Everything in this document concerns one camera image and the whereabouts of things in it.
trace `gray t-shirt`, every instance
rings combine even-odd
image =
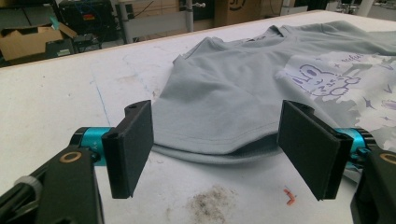
[[[229,43],[205,38],[174,61],[153,105],[153,150],[207,163],[277,153],[283,100],[314,107],[334,128],[362,127],[396,150],[396,32],[336,21]]]

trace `cable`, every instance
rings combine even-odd
[[[47,164],[41,165],[31,173],[39,181],[43,181],[47,170]],[[32,201],[35,197],[35,191],[32,187],[19,183],[12,187],[5,194],[0,196],[0,223],[5,223],[9,216],[17,211],[26,202]]]
[[[31,175],[21,176],[15,181],[15,185],[17,184],[25,184],[30,186],[35,191],[35,200],[38,201],[40,199],[41,191],[43,191],[43,185],[35,177]]]
[[[148,7],[151,6],[151,4],[152,4],[153,2],[154,2],[154,1],[151,1],[141,12],[137,13],[137,15],[134,15],[134,17],[138,17],[140,14],[142,14],[144,11],[146,11],[146,9],[148,9]]]

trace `table surface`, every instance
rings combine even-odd
[[[396,22],[316,11],[0,69],[0,192],[68,145],[79,127],[116,126],[123,108],[155,101],[172,61],[206,36],[225,41],[271,25],[348,21],[363,30]],[[128,200],[111,198],[106,167],[96,168],[106,223],[351,223],[355,185],[317,202],[285,154],[236,165],[207,165],[151,152]],[[287,205],[289,188],[296,202]]]

